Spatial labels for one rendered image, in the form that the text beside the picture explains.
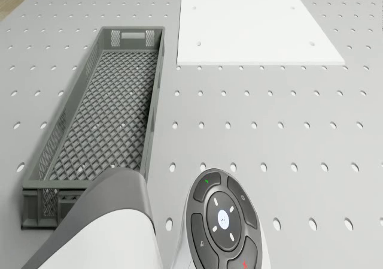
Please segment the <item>dark grey basket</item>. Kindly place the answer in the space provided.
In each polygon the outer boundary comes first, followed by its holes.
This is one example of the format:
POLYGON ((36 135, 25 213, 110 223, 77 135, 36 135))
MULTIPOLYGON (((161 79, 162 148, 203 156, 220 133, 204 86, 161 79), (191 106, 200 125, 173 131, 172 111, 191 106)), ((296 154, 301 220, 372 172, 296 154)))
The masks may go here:
POLYGON ((106 170, 148 176, 163 27, 102 27, 26 167, 22 229, 54 229, 106 170))

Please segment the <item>white board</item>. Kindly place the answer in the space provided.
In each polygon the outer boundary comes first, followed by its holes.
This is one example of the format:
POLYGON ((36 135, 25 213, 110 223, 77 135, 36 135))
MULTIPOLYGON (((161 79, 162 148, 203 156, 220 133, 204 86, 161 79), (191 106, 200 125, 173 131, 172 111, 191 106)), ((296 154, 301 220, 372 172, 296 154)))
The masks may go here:
POLYGON ((178 65, 343 65, 301 0, 181 0, 178 65))

